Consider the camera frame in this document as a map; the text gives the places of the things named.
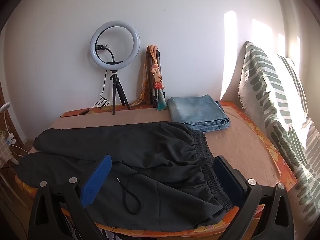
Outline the black pants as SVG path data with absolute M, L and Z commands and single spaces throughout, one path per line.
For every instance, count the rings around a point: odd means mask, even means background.
M 178 232 L 220 222 L 233 208 L 204 133 L 176 122 L 47 129 L 16 168 L 31 187 L 80 177 L 106 155 L 112 167 L 89 214 L 99 224 Z

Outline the orange floral bed sheet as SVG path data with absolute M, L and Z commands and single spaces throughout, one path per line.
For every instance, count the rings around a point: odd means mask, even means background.
M 287 196 L 297 183 L 284 158 L 257 125 L 234 103 L 221 102 L 231 119 L 231 127 L 207 133 L 209 149 L 220 154 L 234 168 L 255 175 L 261 185 L 260 203 L 254 213 L 246 199 L 242 208 L 234 207 L 213 225 L 178 232 L 131 230 L 98 223 L 97 227 L 133 238 L 169 239 L 293 239 L 294 226 Z

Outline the folded blue jeans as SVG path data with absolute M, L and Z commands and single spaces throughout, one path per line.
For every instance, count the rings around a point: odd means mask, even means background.
M 203 133 L 227 129 L 231 125 L 221 104 L 209 95 L 167 100 L 171 120 Z

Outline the white clip desk lamp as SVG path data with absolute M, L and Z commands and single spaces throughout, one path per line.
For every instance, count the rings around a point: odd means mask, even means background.
M 6 114 L 6 112 L 9 109 L 10 106 L 11 106 L 11 103 L 10 102 L 6 102 L 0 109 L 0 113 L 3 114 L 3 117 L 4 117 L 4 123 L 5 123 L 5 129 L 6 129 L 5 138 L 6 138 L 6 142 L 7 142 L 8 146 L 11 146 L 12 144 L 15 144 L 15 142 L 16 142 L 16 140 L 14 138 L 14 134 L 9 131 L 9 126 L 7 124 L 7 114 Z

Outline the green striped white pillow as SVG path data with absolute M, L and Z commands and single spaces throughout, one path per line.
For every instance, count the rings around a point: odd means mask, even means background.
M 306 226 L 319 217 L 319 132 L 309 116 L 295 65 L 245 43 L 239 98 L 246 114 L 268 136 L 297 179 L 293 200 Z

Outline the teal small bag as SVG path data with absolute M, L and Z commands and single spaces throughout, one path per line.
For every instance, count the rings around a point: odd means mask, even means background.
M 162 111 L 167 109 L 167 102 L 163 90 L 159 89 L 157 94 L 157 111 Z

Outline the black tripod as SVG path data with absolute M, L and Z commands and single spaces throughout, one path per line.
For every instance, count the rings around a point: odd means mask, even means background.
M 116 113 L 116 93 L 118 93 L 118 96 L 120 98 L 122 106 L 126 106 L 128 110 L 130 110 L 130 106 L 128 103 L 128 100 L 125 96 L 123 87 L 120 83 L 119 77 L 117 76 L 117 71 L 113 70 L 112 75 L 110 79 L 113 81 L 113 87 L 112 87 L 112 114 L 115 115 Z

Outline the orange patterned folded umbrella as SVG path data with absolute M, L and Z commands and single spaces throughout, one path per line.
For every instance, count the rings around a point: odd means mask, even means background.
M 143 66 L 142 91 L 130 107 L 151 105 L 158 111 L 167 109 L 160 64 L 160 51 L 156 45 L 148 45 Z

